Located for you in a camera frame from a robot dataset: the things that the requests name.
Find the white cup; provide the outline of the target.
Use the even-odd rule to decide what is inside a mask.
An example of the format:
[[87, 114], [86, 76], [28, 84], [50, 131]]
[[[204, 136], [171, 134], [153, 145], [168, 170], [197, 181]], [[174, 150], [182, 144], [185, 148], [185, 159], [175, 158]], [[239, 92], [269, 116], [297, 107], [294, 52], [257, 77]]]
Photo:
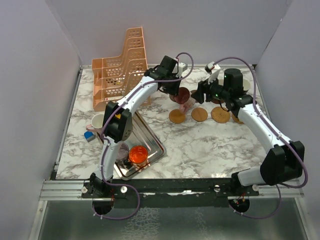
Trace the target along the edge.
[[243, 85], [243, 91], [246, 93], [251, 89], [251, 83], [247, 79], [243, 79], [242, 85]]

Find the woven rattan coaster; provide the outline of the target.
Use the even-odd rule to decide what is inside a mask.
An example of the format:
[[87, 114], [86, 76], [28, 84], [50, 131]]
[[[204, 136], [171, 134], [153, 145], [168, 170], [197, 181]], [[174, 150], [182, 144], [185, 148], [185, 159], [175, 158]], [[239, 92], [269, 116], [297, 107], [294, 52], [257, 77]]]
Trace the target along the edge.
[[231, 114], [231, 117], [237, 124], [244, 125], [244, 123], [238, 117], [236, 117], [233, 113]]
[[220, 124], [227, 123], [231, 118], [230, 113], [224, 107], [220, 106], [213, 108], [210, 114], [212, 119]]

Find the pink maroon mug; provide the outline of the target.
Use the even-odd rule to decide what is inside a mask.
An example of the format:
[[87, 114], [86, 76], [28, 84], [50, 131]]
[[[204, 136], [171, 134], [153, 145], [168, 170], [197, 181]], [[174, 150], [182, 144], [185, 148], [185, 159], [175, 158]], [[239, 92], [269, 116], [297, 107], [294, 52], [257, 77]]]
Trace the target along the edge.
[[179, 104], [179, 110], [183, 114], [186, 114], [196, 103], [196, 100], [191, 97], [191, 93], [186, 87], [180, 87], [178, 94], [174, 95], [173, 98]]

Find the light brown wooden coaster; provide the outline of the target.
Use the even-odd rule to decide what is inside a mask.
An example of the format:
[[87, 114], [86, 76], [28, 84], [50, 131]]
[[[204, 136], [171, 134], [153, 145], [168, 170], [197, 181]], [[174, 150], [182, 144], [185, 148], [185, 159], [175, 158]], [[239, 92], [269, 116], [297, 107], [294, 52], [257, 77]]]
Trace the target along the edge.
[[208, 112], [202, 107], [196, 107], [191, 112], [192, 118], [197, 122], [203, 122], [208, 118]]

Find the light beech wooden coaster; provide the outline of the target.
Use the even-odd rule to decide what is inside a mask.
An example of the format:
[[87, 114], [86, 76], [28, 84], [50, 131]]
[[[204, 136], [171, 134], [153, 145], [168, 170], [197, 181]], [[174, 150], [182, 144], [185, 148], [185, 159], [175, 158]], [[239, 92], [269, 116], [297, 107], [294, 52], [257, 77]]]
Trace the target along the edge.
[[181, 113], [179, 109], [174, 109], [169, 113], [169, 120], [172, 123], [180, 124], [183, 123], [186, 119], [186, 115]]

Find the orange metallic cup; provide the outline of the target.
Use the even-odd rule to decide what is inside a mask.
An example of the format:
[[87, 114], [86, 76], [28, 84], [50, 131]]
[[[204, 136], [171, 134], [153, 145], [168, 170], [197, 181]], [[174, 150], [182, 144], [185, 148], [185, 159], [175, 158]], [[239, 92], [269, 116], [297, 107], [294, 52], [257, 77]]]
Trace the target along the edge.
[[142, 168], [147, 164], [148, 150], [142, 145], [132, 147], [128, 154], [130, 163], [136, 168]]

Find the dark walnut coaster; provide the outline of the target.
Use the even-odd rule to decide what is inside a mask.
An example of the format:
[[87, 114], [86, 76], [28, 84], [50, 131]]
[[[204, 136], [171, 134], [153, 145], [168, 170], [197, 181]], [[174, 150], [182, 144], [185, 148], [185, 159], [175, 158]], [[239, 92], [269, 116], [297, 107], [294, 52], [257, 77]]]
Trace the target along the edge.
[[175, 102], [175, 101], [176, 101], [176, 100], [175, 100], [175, 96], [174, 96], [174, 95], [172, 95], [172, 94], [170, 94], [170, 95], [169, 95], [169, 98], [170, 98], [170, 100], [171, 100], [171, 101], [173, 101], [173, 102]]

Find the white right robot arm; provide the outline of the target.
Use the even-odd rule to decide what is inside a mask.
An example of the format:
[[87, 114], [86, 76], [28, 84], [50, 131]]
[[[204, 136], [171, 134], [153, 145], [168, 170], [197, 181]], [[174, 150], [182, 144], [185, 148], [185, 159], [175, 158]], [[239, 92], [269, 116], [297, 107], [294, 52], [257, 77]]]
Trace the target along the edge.
[[259, 167], [252, 167], [232, 174], [229, 189], [240, 196], [251, 185], [274, 186], [299, 178], [303, 173], [305, 147], [300, 141], [292, 141], [283, 135], [266, 118], [254, 98], [243, 87], [243, 74], [239, 69], [224, 71], [223, 84], [219, 84], [219, 66], [207, 66], [206, 80], [198, 83], [191, 95], [198, 103], [219, 100], [225, 102], [226, 110], [243, 122], [263, 146], [266, 157]]

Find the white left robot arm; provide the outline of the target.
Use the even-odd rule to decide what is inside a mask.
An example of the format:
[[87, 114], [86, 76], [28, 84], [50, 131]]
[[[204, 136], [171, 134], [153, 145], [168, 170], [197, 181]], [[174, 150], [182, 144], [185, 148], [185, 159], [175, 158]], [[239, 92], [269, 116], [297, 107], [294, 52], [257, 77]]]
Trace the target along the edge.
[[133, 131], [133, 115], [149, 96], [160, 88], [170, 95], [179, 91], [182, 72], [179, 59], [164, 56], [161, 63], [144, 72], [140, 82], [122, 99], [107, 103], [100, 137], [103, 148], [97, 169], [89, 182], [97, 196], [106, 197], [111, 190], [114, 164], [120, 147]]

